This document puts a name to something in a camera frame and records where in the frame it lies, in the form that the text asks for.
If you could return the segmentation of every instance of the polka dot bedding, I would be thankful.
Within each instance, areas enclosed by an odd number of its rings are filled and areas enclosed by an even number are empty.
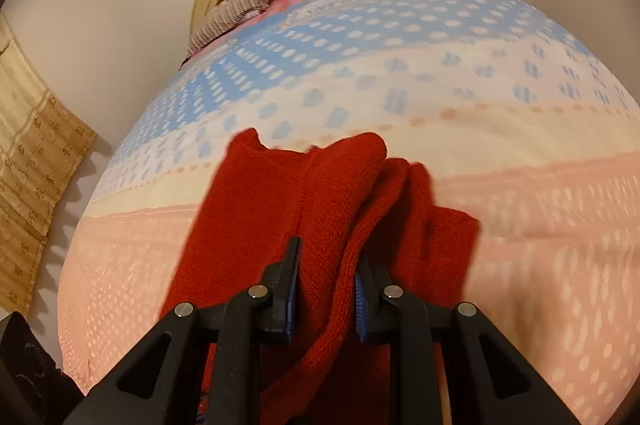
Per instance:
[[[375,131],[427,166],[438,204],[480,220],[466,299],[603,424],[640,372],[639,120],[602,62],[519,0],[267,14],[192,59],[113,156],[63,268],[65,371],[88,391],[156,322],[231,135],[302,151]]]

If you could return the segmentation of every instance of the red garment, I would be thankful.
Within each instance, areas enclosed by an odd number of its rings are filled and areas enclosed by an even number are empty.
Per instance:
[[[162,314],[182,301],[199,307],[227,301],[257,283],[299,235],[294,338],[262,348],[261,423],[304,414],[317,424],[382,425],[388,349],[356,342],[358,256],[366,252],[424,300],[453,306],[477,233],[469,215],[433,205],[424,166],[386,160],[375,134],[305,154],[267,149],[248,129],[229,144]]]

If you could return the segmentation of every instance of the red sweater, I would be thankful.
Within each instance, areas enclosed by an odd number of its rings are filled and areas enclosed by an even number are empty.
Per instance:
[[[358,256],[385,265],[422,299],[452,307],[477,233],[469,215],[434,206],[424,166],[387,159],[376,134],[299,153],[267,149],[248,129],[229,144],[162,314],[182,301],[229,300],[282,260],[289,238],[299,235],[294,338],[262,347],[260,422],[281,425],[304,414],[317,424],[383,425],[388,347],[357,342]]]

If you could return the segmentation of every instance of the silver screw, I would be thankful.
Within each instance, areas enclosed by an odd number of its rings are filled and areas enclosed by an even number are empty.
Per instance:
[[[461,302],[458,304],[458,313],[465,317],[473,317],[478,313],[478,308],[471,304],[471,302]]]
[[[383,293],[386,297],[389,297],[389,299],[398,299],[404,294],[404,291],[402,291],[402,288],[399,286],[390,284],[389,286],[385,286]]]
[[[268,293],[269,293],[269,289],[262,284],[256,284],[251,288],[249,288],[249,295],[254,299],[265,297]]]
[[[188,302],[181,302],[174,308],[174,313],[179,317],[186,317],[193,313],[193,305]]]

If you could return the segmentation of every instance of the bed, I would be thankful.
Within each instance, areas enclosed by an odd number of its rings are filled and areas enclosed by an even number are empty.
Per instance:
[[[194,23],[220,1],[196,0]],[[116,151],[63,268],[65,371],[88,391],[156,322],[233,134],[303,151],[374,131],[480,220],[465,298],[605,423],[640,372],[639,120],[520,0],[286,3],[187,62]]]

